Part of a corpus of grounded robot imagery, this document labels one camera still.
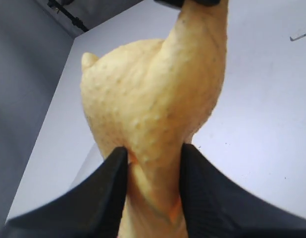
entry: yellow rubber chicken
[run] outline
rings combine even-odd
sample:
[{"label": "yellow rubber chicken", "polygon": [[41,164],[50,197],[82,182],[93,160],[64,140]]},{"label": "yellow rubber chicken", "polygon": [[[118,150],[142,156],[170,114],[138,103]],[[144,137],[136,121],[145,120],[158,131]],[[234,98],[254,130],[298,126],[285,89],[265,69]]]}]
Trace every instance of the yellow rubber chicken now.
[{"label": "yellow rubber chicken", "polygon": [[81,95],[106,158],[128,149],[119,238],[187,238],[179,196],[181,146],[207,121],[225,75],[228,0],[185,0],[165,39],[140,40],[102,58],[82,57]]}]

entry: gray wall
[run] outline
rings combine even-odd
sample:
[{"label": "gray wall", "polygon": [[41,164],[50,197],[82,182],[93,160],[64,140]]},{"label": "gray wall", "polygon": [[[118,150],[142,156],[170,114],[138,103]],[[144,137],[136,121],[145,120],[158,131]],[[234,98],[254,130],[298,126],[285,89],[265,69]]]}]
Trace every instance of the gray wall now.
[{"label": "gray wall", "polygon": [[73,39],[33,0],[0,0],[0,226]]}]

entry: rubber chicken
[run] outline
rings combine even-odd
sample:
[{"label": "rubber chicken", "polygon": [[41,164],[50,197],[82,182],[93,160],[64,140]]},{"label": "rubber chicken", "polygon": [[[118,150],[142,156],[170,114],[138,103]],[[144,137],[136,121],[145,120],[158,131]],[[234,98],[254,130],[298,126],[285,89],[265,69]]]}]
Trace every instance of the rubber chicken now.
[{"label": "rubber chicken", "polygon": [[81,96],[106,158],[128,149],[119,238],[187,238],[179,196],[183,143],[207,121],[225,75],[228,0],[185,0],[163,39],[139,40],[102,58],[82,57]]}]

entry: white backdrop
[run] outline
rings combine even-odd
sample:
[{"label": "white backdrop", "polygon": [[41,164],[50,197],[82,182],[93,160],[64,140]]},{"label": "white backdrop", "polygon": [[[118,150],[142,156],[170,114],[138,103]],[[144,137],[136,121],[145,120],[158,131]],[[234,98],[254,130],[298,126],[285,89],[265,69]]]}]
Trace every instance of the white backdrop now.
[{"label": "white backdrop", "polygon": [[[306,0],[230,0],[229,7],[223,91],[193,143],[242,187],[306,217],[306,37],[289,39],[306,33]],[[102,161],[80,103],[83,52],[102,56],[164,38],[176,17],[145,0],[75,40],[9,217],[57,198]]]}]

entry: chicken body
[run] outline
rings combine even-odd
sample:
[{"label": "chicken body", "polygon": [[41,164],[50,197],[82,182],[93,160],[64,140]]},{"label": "chicken body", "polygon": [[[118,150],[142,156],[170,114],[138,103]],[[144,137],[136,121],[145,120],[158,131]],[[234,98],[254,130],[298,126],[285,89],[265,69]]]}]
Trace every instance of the chicken body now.
[{"label": "chicken body", "polygon": [[186,0],[165,39],[82,58],[81,95],[106,158],[129,152],[120,238],[186,238],[179,196],[181,146],[206,122],[221,91],[228,0],[204,7]]}]

